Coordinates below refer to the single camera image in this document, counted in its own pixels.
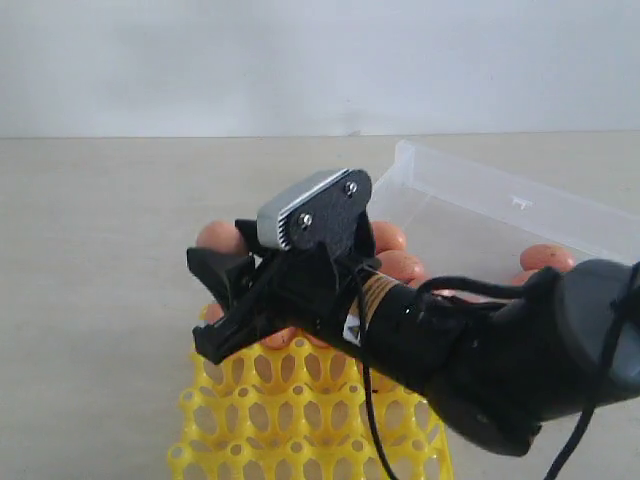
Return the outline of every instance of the tabletop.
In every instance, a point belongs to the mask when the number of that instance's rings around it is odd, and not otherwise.
[[[413,137],[640,214],[640,132]],[[185,249],[326,167],[378,178],[395,137],[0,140],[0,477],[169,478],[208,300]],[[524,459],[449,435],[459,479],[539,479],[574,419]],[[599,412],[561,478],[640,472],[640,402]]]

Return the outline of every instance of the plastic egg tray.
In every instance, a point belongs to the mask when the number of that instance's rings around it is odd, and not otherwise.
[[[191,353],[184,428],[168,452],[175,480],[384,479],[353,359],[313,346],[253,345],[213,366]],[[442,421],[420,396],[373,373],[376,423],[402,479],[453,479]]]

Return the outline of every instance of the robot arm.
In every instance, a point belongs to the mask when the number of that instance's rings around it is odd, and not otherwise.
[[[363,363],[370,420],[373,368],[424,396],[469,441],[509,456],[527,454],[545,422],[582,412],[575,444],[593,409],[640,396],[638,265],[594,259],[564,274],[543,269],[522,287],[439,277],[416,290],[377,272],[371,191],[362,170],[319,172],[255,221],[236,221],[249,256],[188,249],[190,271],[225,311],[194,328],[196,351],[219,364],[297,326]]]

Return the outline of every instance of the white wall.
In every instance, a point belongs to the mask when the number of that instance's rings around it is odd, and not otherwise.
[[[640,128],[637,0],[0,0],[0,136]]]

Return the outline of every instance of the clear plastic container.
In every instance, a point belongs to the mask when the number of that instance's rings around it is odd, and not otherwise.
[[[536,243],[640,260],[640,217],[409,141],[375,184],[372,220],[402,227],[429,273],[508,283]]]

